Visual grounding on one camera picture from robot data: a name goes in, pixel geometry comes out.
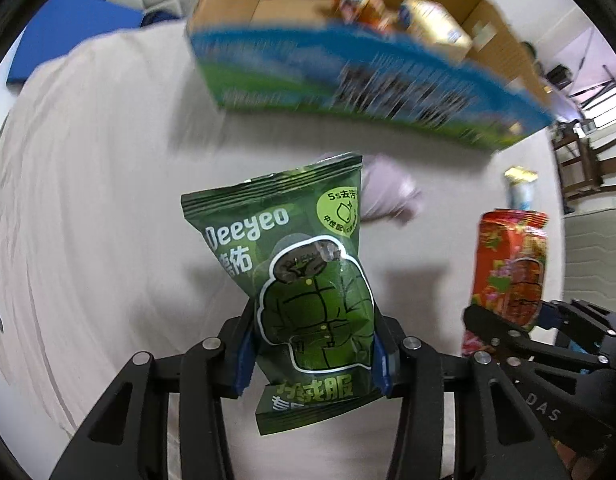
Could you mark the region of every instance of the white bed sheet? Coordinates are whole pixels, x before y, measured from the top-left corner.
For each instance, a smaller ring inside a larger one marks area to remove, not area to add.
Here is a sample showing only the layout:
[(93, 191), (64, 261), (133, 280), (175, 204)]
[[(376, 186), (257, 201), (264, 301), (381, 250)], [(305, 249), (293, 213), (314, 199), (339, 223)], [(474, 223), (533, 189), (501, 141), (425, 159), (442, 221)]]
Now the white bed sheet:
[[(506, 204), (502, 172), (540, 172), (552, 218), (545, 297), (562, 294), (563, 229), (545, 132), (492, 158), (443, 139), (323, 116), (217, 110), (183, 23), (76, 47), (28, 80), (0, 137), (0, 368), (72, 434), (136, 351), (184, 352), (238, 316), (246, 297), (184, 221), (181, 193), (225, 186), (324, 152), (383, 152), (426, 197), (408, 226), (361, 229), (382, 312), (458, 352), (480, 215)], [(260, 437), (256, 372), (225, 401), (238, 478), (384, 478), (399, 401)], [(452, 449), (453, 416), (446, 417)], [(171, 438), (175, 453), (175, 437)], [(444, 458), (450, 472), (452, 453)]]

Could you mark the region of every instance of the light green circular label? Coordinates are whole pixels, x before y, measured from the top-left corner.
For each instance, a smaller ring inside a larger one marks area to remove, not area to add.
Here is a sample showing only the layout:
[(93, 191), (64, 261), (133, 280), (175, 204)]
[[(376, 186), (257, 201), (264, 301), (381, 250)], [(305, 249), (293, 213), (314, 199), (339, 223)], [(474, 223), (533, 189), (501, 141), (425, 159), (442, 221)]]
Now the light green circular label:
[(359, 221), (357, 187), (334, 187), (317, 200), (317, 216), (321, 223), (338, 235), (350, 238)]

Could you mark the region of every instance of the wooden chair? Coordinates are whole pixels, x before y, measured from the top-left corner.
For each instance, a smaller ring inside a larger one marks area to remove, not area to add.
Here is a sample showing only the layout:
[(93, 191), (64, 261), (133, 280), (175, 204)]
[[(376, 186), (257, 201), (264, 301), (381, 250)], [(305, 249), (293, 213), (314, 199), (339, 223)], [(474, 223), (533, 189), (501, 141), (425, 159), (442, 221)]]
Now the wooden chair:
[[(578, 154), (571, 149), (571, 144), (576, 144)], [(616, 174), (616, 156), (603, 160), (599, 158), (600, 154), (606, 152), (613, 146), (616, 146), (616, 139), (598, 148), (593, 148), (590, 145), (590, 140), (587, 137), (583, 139), (579, 137), (571, 125), (563, 129), (562, 138), (553, 139), (552, 147), (555, 152), (561, 148), (566, 148), (573, 155), (572, 158), (567, 160), (559, 161), (559, 159), (557, 159), (562, 195), (566, 202), (598, 193), (616, 192), (616, 186), (604, 185), (604, 178), (606, 176)], [(569, 186), (564, 186), (563, 168), (578, 163), (581, 164), (584, 175), (583, 180), (575, 184), (570, 184)]]

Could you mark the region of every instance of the green package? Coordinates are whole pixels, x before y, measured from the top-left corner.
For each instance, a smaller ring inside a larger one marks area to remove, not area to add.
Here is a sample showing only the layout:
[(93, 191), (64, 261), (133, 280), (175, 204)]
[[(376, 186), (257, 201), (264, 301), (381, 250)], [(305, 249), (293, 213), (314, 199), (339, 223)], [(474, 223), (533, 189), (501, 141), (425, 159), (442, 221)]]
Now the green package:
[(357, 260), (361, 156), (339, 155), (236, 186), (183, 195), (185, 219), (254, 298), (269, 385), (261, 434), (377, 399), (374, 301)]

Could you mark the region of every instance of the silver bolt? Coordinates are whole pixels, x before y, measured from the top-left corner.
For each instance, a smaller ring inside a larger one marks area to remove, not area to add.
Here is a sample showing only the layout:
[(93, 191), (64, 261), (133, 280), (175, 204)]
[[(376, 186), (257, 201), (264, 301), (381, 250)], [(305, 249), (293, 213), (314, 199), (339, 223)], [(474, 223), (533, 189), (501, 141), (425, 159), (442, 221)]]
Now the silver bolt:
[(402, 343), (408, 350), (419, 350), (421, 348), (421, 341), (416, 337), (406, 337)]
[(150, 354), (147, 352), (136, 352), (136, 354), (132, 356), (132, 364), (137, 366), (144, 365), (148, 361), (150, 361)]
[(488, 352), (478, 351), (474, 353), (474, 360), (480, 365), (487, 365), (492, 361), (492, 356)]
[(216, 350), (221, 346), (221, 339), (218, 337), (207, 337), (201, 343), (206, 350)]

